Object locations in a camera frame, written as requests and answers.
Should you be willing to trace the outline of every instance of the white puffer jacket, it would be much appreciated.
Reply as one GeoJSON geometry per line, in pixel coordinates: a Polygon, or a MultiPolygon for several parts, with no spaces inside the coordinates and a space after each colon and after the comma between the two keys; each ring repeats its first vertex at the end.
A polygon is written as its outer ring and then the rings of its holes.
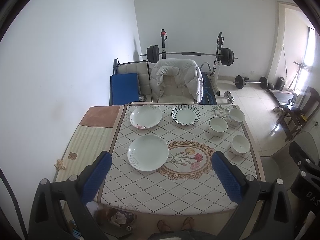
{"type": "Polygon", "coordinates": [[[150,88],[152,97],[157,102],[164,93],[163,76],[174,76],[179,87],[187,86],[189,93],[197,104],[202,100],[203,79],[201,71],[194,60],[167,58],[157,62],[150,74],[150,88]]]}

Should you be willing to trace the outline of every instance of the floral tablecloth print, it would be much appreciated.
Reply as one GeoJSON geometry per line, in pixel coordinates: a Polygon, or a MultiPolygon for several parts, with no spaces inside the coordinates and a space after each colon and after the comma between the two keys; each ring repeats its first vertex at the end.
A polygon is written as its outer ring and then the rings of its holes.
{"type": "Polygon", "coordinates": [[[127,210],[161,215],[197,215],[236,208],[212,170],[211,156],[221,151],[244,174],[256,176],[251,152],[243,156],[230,151],[234,136],[244,135],[243,128],[228,127],[220,137],[209,132],[209,120],[226,118],[233,106],[195,105],[201,113],[194,125],[181,126],[171,117],[176,105],[159,105],[162,120],[153,128],[141,130],[130,123],[136,108],[128,105],[112,153],[112,167],[103,187],[101,203],[127,210]],[[141,172],[127,159],[133,140],[145,134],[163,138],[169,146],[167,162],[157,171],[141,172]]]}

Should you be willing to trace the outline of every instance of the white bowl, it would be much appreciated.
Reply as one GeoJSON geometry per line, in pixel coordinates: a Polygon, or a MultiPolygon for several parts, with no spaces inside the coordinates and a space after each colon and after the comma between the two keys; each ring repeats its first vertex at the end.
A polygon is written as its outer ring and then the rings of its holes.
{"type": "Polygon", "coordinates": [[[135,139],[128,148],[128,161],[139,171],[154,171],[168,159],[167,143],[156,135],[144,135],[135,139]]]}
{"type": "Polygon", "coordinates": [[[242,135],[236,135],[232,139],[231,150],[235,155],[242,155],[250,150],[250,142],[242,135]]]}
{"type": "Polygon", "coordinates": [[[233,108],[229,111],[228,122],[233,126],[238,126],[245,119],[244,113],[239,109],[233,108]]]}
{"type": "Polygon", "coordinates": [[[228,129],[228,123],[221,117],[215,116],[210,119],[210,132],[214,135],[221,135],[228,129]]]}
{"type": "Polygon", "coordinates": [[[162,118],[162,111],[153,105],[138,106],[130,114],[131,124],[139,129],[148,129],[156,126],[162,118]]]}

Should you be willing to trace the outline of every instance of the black striped plate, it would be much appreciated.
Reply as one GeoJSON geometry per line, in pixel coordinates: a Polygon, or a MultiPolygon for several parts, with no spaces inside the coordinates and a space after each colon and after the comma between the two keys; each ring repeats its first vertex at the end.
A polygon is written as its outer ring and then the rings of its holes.
{"type": "Polygon", "coordinates": [[[172,119],[182,125],[191,125],[199,121],[200,112],[193,105],[179,105],[171,112],[172,119]]]}

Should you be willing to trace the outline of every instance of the black cable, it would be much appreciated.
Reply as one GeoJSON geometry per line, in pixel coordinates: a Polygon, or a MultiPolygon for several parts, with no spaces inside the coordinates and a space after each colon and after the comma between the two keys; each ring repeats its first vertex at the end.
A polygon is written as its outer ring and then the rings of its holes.
{"type": "Polygon", "coordinates": [[[288,91],[287,61],[285,60],[285,53],[284,53],[284,45],[283,45],[283,43],[282,43],[282,48],[283,48],[284,65],[285,65],[285,83],[287,84],[287,91],[288,91]]]}
{"type": "Polygon", "coordinates": [[[7,181],[7,178],[3,174],[1,168],[0,168],[0,178],[3,181],[3,184],[7,188],[7,191],[9,192],[9,195],[10,195],[10,197],[12,199],[12,202],[13,202],[13,205],[14,205],[14,208],[16,210],[16,213],[17,213],[17,216],[18,216],[18,220],[19,220],[19,223],[20,223],[20,226],[21,226],[21,230],[22,230],[23,236],[24,236],[25,240],[28,240],[28,233],[27,233],[27,230],[26,230],[26,226],[25,226],[25,224],[23,222],[23,217],[22,217],[22,214],[21,214],[21,211],[20,211],[20,208],[19,208],[18,201],[16,199],[16,196],[13,193],[12,188],[10,187],[9,182],[7,181]]]}

